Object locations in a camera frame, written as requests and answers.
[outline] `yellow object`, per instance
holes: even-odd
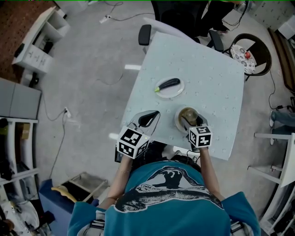
[[[68,199],[70,199],[74,203],[77,202],[77,200],[73,197],[73,195],[67,191],[66,187],[65,187],[65,189],[60,188],[60,186],[59,187],[52,187],[51,190],[60,192],[60,194],[62,196],[67,197]]]

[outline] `eggplant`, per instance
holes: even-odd
[[[159,92],[162,89],[171,87],[171,86],[175,86],[180,84],[180,79],[177,78],[173,78],[173,79],[169,79],[167,81],[165,81],[164,83],[160,84],[156,89],[155,92]]]

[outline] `cable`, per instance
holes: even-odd
[[[282,106],[282,105],[279,105],[279,106],[277,106],[277,107],[272,107],[272,106],[271,106],[270,98],[271,98],[271,95],[273,95],[273,94],[276,92],[276,85],[275,85],[275,82],[274,82],[274,80],[273,80],[271,70],[269,70],[269,72],[270,72],[270,74],[271,74],[271,79],[272,79],[273,86],[274,86],[274,90],[273,90],[273,92],[272,92],[272,93],[269,95],[269,97],[268,97],[268,104],[269,104],[269,107],[270,107],[272,110],[287,108],[288,110],[291,110],[291,112],[295,112],[295,97],[290,97],[290,99],[291,99],[291,105],[288,105],[288,106]]]
[[[248,1],[245,1],[245,9],[244,9],[244,11],[243,11],[243,13],[242,13],[242,15],[241,15],[241,17],[239,18],[239,20],[236,22],[236,23],[234,23],[234,24],[230,24],[230,23],[227,23],[225,20],[222,20],[224,23],[226,23],[226,24],[228,24],[228,25],[230,25],[230,26],[237,26],[237,27],[235,27],[235,28],[233,28],[233,29],[229,29],[229,31],[234,31],[235,29],[237,29],[239,26],[240,26],[240,22],[241,22],[241,19],[242,19],[242,17],[244,16],[244,14],[245,14],[245,12],[246,12],[246,10],[247,10],[247,8],[248,8]]]
[[[66,112],[64,112],[64,115],[63,115],[63,117],[62,117],[62,125],[63,125],[63,131],[64,131],[64,134],[63,134],[63,138],[61,139],[60,146],[59,146],[59,150],[57,151],[57,154],[56,154],[56,157],[55,157],[55,160],[54,160],[53,166],[52,166],[52,168],[51,168],[50,175],[49,175],[49,179],[51,178],[51,175],[52,175],[52,172],[53,172],[53,169],[54,169],[55,163],[56,163],[57,158],[58,158],[58,156],[59,156],[59,152],[60,152],[61,146],[62,146],[62,144],[63,144],[63,142],[64,142],[64,139],[65,139],[65,121],[64,121],[65,114],[66,114]]]
[[[273,107],[271,106],[271,102],[270,102],[271,95],[273,95],[273,94],[276,92],[276,85],[275,85],[275,82],[274,82],[274,80],[273,80],[273,78],[272,78],[272,74],[271,74],[271,79],[272,79],[272,82],[273,82],[274,90],[273,90],[273,92],[272,92],[272,93],[269,95],[269,97],[268,97],[268,104],[269,104],[269,107],[270,107],[272,110],[274,110],[275,108],[273,108]]]
[[[197,164],[199,158],[200,158],[200,157],[197,158],[196,156],[193,156],[192,160],[193,160],[193,162],[195,162],[195,163]]]
[[[110,3],[108,3],[108,2],[106,2],[106,1],[103,1],[105,4],[107,4],[107,5],[109,5],[109,6],[113,6],[113,8],[112,8],[112,10],[111,10],[111,12],[109,13],[109,15],[112,13],[112,11],[117,7],[117,6],[121,6],[121,5],[123,5],[124,3],[123,2],[117,2],[116,4],[110,4]]]
[[[125,18],[125,19],[121,19],[121,20],[120,20],[120,19],[116,19],[116,18],[111,17],[110,14],[113,12],[113,10],[114,10],[117,6],[121,6],[121,5],[123,5],[124,3],[123,3],[123,2],[117,2],[116,4],[110,4],[110,3],[106,2],[106,1],[103,1],[103,3],[105,3],[105,4],[107,4],[107,5],[113,7],[112,10],[110,11],[110,13],[109,13],[108,15],[109,15],[110,19],[113,19],[114,21],[125,21],[125,20],[129,20],[129,19],[132,19],[132,18],[137,17],[137,16],[140,16],[140,15],[145,15],[145,14],[151,14],[151,15],[154,15],[154,13],[139,13],[139,14],[136,14],[136,15],[134,15],[134,16],[132,16],[132,17],[128,17],[128,18]]]
[[[188,155],[189,152],[192,152],[192,153],[200,153],[199,151],[198,151],[198,152],[193,152],[193,151],[191,151],[191,150],[188,150],[188,151],[186,152],[186,155],[187,155],[187,156],[189,156],[189,155]]]
[[[100,81],[100,82],[102,82],[103,84],[105,84],[105,85],[110,85],[110,86],[112,86],[112,85],[114,85],[114,84],[117,84],[121,79],[122,79],[122,77],[123,77],[123,72],[122,72],[122,74],[121,74],[121,77],[118,79],[118,81],[116,81],[115,83],[106,83],[106,82],[103,82],[102,80],[100,80],[100,79],[97,79],[96,81]]]
[[[44,93],[43,93],[42,89],[41,89],[41,92],[42,92],[42,96],[41,96],[41,97],[42,97],[42,99],[43,99],[43,101],[44,101],[45,113],[46,113],[46,116],[47,116],[48,120],[50,120],[50,121],[55,121],[55,120],[57,120],[57,119],[61,116],[61,114],[64,113],[66,110],[65,110],[65,109],[62,110],[62,111],[60,112],[60,114],[58,114],[58,116],[57,116],[56,118],[51,119],[51,118],[48,116],[48,113],[47,113],[47,107],[46,107],[45,97],[44,97]]]
[[[129,20],[129,19],[131,19],[131,18],[133,18],[133,17],[137,17],[137,16],[140,16],[140,15],[146,15],[146,14],[154,15],[154,13],[139,13],[139,14],[136,14],[136,15],[134,15],[134,16],[132,16],[132,17],[128,17],[128,18],[126,18],[126,19],[122,19],[122,20],[115,19],[115,18],[113,18],[113,17],[111,17],[111,19],[113,19],[113,20],[115,20],[115,21],[124,21],[124,20]]]

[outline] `cardboard box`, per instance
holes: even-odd
[[[22,132],[22,139],[28,139],[30,133],[30,123],[24,123],[23,125],[23,132]]]

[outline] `gray floor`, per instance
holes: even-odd
[[[104,3],[94,4],[82,13],[69,17],[68,34],[55,44],[51,54],[54,64],[40,80],[40,88],[51,118],[66,106],[72,118],[65,124],[65,140],[53,170],[53,182],[58,184],[76,174],[87,171],[109,181],[114,177],[118,164],[114,162],[115,141],[110,133],[120,131],[120,121],[136,79],[136,72],[124,71],[125,64],[140,65],[144,59],[137,36],[142,16],[115,22],[99,21],[112,7]],[[136,13],[153,12],[150,2],[124,2],[112,12],[115,18],[126,18]],[[240,17],[232,11],[225,20],[235,22]],[[224,47],[228,47],[240,33],[259,37],[272,55],[272,75],[276,92],[271,97],[272,106],[288,104],[290,92],[280,76],[280,64],[267,29],[245,15],[240,26],[224,35]],[[275,184],[247,172],[249,165],[280,163],[285,144],[277,142],[273,147],[267,139],[254,139],[254,132],[269,132],[270,108],[268,96],[273,92],[270,73],[251,77],[244,87],[242,111],[235,144],[228,161],[212,159],[221,193],[227,197],[243,191],[259,216],[265,208]],[[50,122],[41,101],[39,124],[36,129],[36,162],[40,180],[47,179],[63,135],[61,118]]]

